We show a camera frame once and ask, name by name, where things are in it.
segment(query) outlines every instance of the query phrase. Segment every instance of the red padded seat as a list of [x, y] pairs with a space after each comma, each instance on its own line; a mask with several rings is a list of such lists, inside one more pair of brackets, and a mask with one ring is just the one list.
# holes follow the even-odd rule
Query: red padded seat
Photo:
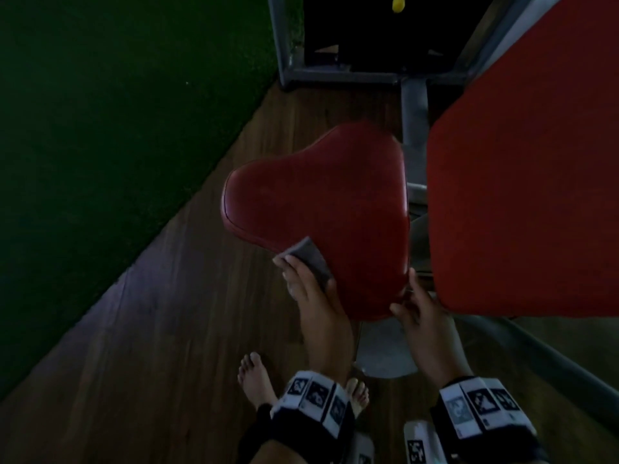
[[352, 319], [388, 317], [408, 265], [408, 203], [399, 143], [368, 122], [339, 125], [294, 155], [233, 171], [221, 216], [239, 238], [282, 252], [320, 249]]
[[431, 129], [452, 311], [619, 315], [619, 0], [561, 0]]

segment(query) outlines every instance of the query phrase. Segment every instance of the wooden floor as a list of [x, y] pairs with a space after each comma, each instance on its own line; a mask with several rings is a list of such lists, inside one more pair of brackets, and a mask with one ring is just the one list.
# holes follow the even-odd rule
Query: wooden floor
[[[273, 88], [204, 188], [0, 405], [0, 462], [233, 462], [253, 417], [236, 384], [240, 358], [267, 357], [280, 392], [305, 354], [272, 255], [223, 230], [223, 181], [350, 119], [400, 136], [399, 107], [388, 90]], [[473, 368], [503, 380], [555, 462], [617, 460], [604, 430], [490, 340], [463, 336]], [[358, 427], [372, 436], [378, 464], [404, 464], [404, 422], [429, 419], [437, 391], [419, 374], [368, 383], [372, 402]]]

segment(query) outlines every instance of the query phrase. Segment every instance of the artificial grass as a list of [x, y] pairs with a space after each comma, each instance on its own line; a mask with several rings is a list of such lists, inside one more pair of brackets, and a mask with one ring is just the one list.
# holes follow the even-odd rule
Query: artificial grass
[[201, 186], [277, 62], [267, 0], [0, 0], [0, 53], [2, 398]]

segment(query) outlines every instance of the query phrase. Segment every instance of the metal frame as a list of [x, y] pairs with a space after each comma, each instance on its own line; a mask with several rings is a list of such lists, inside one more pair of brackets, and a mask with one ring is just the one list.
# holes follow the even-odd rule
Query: metal frame
[[[402, 94], [403, 150], [408, 201], [410, 206], [424, 207], [428, 203], [425, 175], [429, 133], [427, 82], [467, 84], [478, 77], [487, 68], [497, 47], [531, 1], [533, 0], [495, 0], [463, 49], [452, 72], [411, 76], [352, 72], [346, 65], [306, 66], [303, 49], [292, 49], [290, 45], [285, 0], [269, 0], [280, 83], [283, 88], [288, 88], [291, 82], [399, 84]], [[411, 222], [410, 261], [418, 272], [424, 275], [423, 279], [428, 288], [432, 289], [428, 215], [423, 213], [425, 212], [422, 211], [422, 216]], [[520, 357], [537, 375], [619, 437], [619, 392], [615, 389], [507, 319], [475, 315], [458, 317]]]

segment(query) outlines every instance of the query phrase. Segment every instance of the foot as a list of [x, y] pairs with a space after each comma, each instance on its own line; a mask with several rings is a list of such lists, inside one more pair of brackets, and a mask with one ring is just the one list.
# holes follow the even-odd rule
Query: foot
[[355, 414], [355, 418], [357, 418], [369, 404], [369, 389], [363, 381], [360, 382], [357, 378], [350, 378], [346, 383], [346, 392], [350, 395], [352, 412]]
[[262, 404], [275, 405], [275, 402], [277, 402], [269, 374], [262, 364], [260, 355], [255, 351], [243, 357], [236, 378], [243, 388], [245, 396], [256, 407], [256, 410]]

